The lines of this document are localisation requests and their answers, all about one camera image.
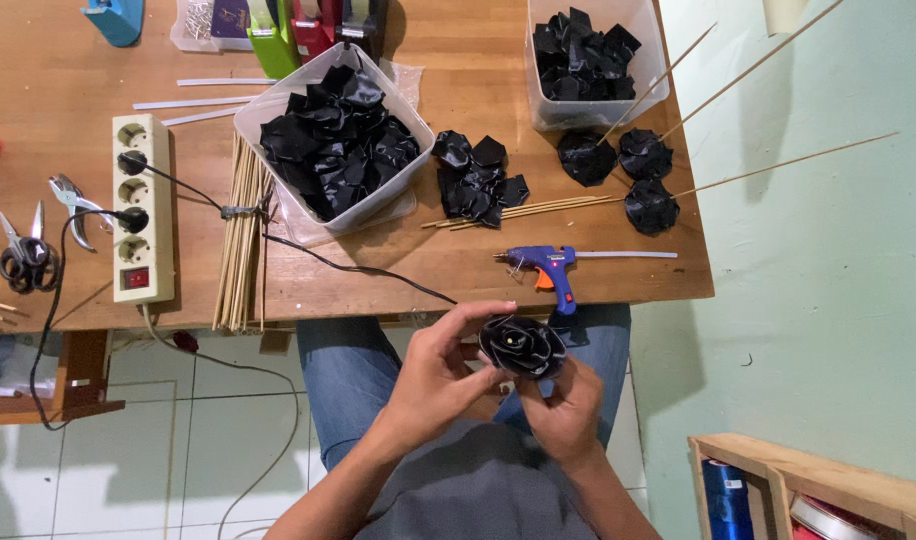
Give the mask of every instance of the gray shirt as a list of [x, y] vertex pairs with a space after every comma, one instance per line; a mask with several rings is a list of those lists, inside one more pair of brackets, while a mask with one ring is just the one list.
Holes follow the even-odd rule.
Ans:
[[534, 437], [459, 420], [401, 460], [355, 538], [595, 539], [575, 501]]

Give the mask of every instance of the mint green wall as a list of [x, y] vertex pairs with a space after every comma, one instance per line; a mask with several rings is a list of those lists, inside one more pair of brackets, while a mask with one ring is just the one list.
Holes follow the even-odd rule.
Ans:
[[[811, 0], [802, 20], [831, 0]], [[761, 0], [660, 0], [690, 112], [786, 35]], [[916, 480], [916, 0], [845, 0], [686, 124], [716, 296], [633, 309], [651, 517], [697, 539], [686, 436], [737, 432]], [[741, 367], [753, 357], [750, 367]]]

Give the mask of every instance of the tiled floor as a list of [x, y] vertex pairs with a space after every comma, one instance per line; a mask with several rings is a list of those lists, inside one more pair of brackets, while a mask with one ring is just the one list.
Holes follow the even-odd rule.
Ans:
[[[389, 338], [404, 355], [411, 331]], [[264, 528], [325, 474], [297, 347], [258, 354], [257, 337], [201, 338], [201, 351], [291, 377], [298, 427], [284, 458], [228, 516], [223, 538]], [[195, 360], [153, 344], [112, 357], [109, 399], [119, 412], [52, 433], [0, 427], [0, 539], [212, 540], [232, 502], [278, 455], [295, 401], [283, 380]], [[608, 459], [647, 515], [631, 376], [625, 379]]]

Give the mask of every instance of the person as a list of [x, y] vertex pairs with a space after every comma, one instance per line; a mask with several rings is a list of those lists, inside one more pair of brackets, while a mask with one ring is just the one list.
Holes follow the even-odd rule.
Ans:
[[[459, 418], [509, 374], [476, 344], [509, 301], [460, 303], [415, 332], [404, 362], [374, 317], [297, 323], [328, 473], [266, 540], [661, 540], [605, 456], [628, 362], [627, 303], [549, 319], [560, 375], [516, 380], [491, 422]], [[465, 361], [477, 359], [477, 372]]]

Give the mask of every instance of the wooden tabletop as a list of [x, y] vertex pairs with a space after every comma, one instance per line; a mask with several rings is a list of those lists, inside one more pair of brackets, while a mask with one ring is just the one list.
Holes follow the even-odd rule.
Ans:
[[[68, 2], [46, 0], [20, 16], [0, 2], [0, 211], [20, 235], [28, 233], [35, 204], [42, 200], [44, 240], [59, 245], [68, 213], [47, 183], [59, 172], [86, 198], [111, 207], [112, 117], [133, 114], [133, 103], [254, 95], [267, 89], [178, 87], [178, 79], [264, 75], [252, 54], [182, 53], [168, 37], [175, 22], [174, 0], [147, 0], [145, 6], [140, 41], [116, 48]], [[524, 175], [532, 192], [529, 203], [580, 195], [624, 196], [630, 181], [609, 177], [604, 185], [584, 188], [569, 178], [555, 153], [560, 134], [532, 129], [524, 80], [525, 20], [525, 0], [392, 2], [385, 56], [424, 66], [418, 112], [432, 131], [455, 130], [472, 143], [489, 135], [507, 147], [508, 173]], [[165, 119], [221, 108], [154, 113]], [[634, 125], [661, 133], [680, 118], [672, 87], [668, 99]], [[227, 201], [233, 129], [232, 117], [173, 127], [176, 177], [219, 202]], [[665, 185], [672, 193], [693, 188], [683, 132], [667, 142], [675, 150], [675, 168]], [[410, 215], [340, 237], [315, 251], [336, 263], [391, 270], [458, 301], [498, 298], [523, 306], [554, 305], [554, 293], [535, 291], [537, 273], [519, 275], [519, 283], [503, 264], [493, 261], [492, 254], [537, 244], [569, 245], [580, 251], [677, 252], [677, 259], [580, 260], [568, 274], [575, 299], [582, 304], [714, 295], [693, 196], [679, 201], [678, 224], [652, 237], [635, 231], [620, 202], [518, 218], [501, 230], [422, 229], [420, 224], [444, 217], [435, 165], [429, 163], [416, 177], [414, 192], [417, 208]], [[176, 190], [175, 215], [176, 299], [156, 304], [155, 311], [163, 325], [211, 325], [224, 223], [212, 207], [182, 188]], [[112, 238], [93, 217], [87, 218], [86, 230], [97, 253], [83, 250], [72, 238], [66, 240], [67, 269], [56, 327], [141, 326], [134, 305], [112, 300]], [[0, 225], [0, 254], [5, 246]], [[276, 244], [268, 251], [267, 284], [268, 320], [449, 308], [443, 300], [397, 280], [333, 270]], [[23, 313], [12, 317], [7, 331], [37, 332], [52, 295], [19, 296], [0, 276], [0, 301]]]

